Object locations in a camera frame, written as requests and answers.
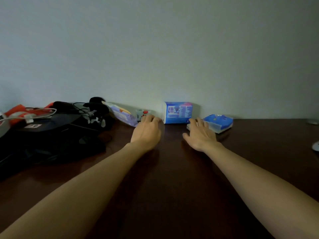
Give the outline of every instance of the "forearm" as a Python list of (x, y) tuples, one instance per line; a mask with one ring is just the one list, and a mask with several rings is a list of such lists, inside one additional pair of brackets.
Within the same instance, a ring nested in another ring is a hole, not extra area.
[(68, 181), (7, 228), (0, 238), (83, 238), (145, 151), (127, 144)]
[(221, 144), (204, 151), (255, 217), (278, 238), (318, 238), (319, 203)]

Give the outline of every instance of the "white cable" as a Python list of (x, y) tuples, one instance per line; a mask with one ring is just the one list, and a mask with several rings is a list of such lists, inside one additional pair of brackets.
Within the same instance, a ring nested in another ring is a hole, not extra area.
[(40, 108), (40, 109), (36, 109), (36, 110), (32, 110), (32, 111), (39, 111), (39, 110), (54, 110), (54, 112), (48, 114), (48, 115), (45, 115), (45, 116), (39, 116), (39, 117), (7, 117), (7, 118), (3, 118), (0, 120), (1, 121), (4, 121), (4, 120), (11, 120), (11, 119), (24, 119), (24, 120), (30, 120), (30, 119), (40, 119), (40, 118), (47, 118), (47, 117), (50, 117), (52, 115), (54, 115), (56, 112), (57, 112), (57, 109), (55, 108)]

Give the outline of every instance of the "blue tissue pack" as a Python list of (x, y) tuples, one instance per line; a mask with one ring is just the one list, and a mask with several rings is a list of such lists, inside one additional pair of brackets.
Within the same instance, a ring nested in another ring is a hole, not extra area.
[(164, 124), (189, 123), (192, 117), (193, 104), (190, 102), (167, 102), (162, 107)]
[(203, 120), (208, 123), (209, 129), (213, 130), (215, 133), (221, 133), (233, 126), (233, 118), (225, 115), (212, 114), (205, 117)]

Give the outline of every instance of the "dark brown table surface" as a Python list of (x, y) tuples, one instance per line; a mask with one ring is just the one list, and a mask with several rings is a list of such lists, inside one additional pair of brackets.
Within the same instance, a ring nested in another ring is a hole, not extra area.
[[(186, 125), (161, 126), (160, 143), (131, 169), (87, 238), (272, 238), (217, 166), (183, 142)], [(101, 135), (113, 137), (105, 153), (35, 166), (0, 182), (0, 231), (54, 189), (121, 149), (132, 132), (117, 122)], [(319, 201), (319, 158), (311, 149), (319, 140), (319, 126), (305, 120), (235, 120), (217, 138)]]

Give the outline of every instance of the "blue box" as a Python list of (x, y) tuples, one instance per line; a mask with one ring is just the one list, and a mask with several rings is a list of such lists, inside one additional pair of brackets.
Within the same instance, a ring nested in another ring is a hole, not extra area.
[(192, 117), (193, 104), (190, 102), (167, 102), (162, 109), (162, 120), (164, 124), (189, 123)]

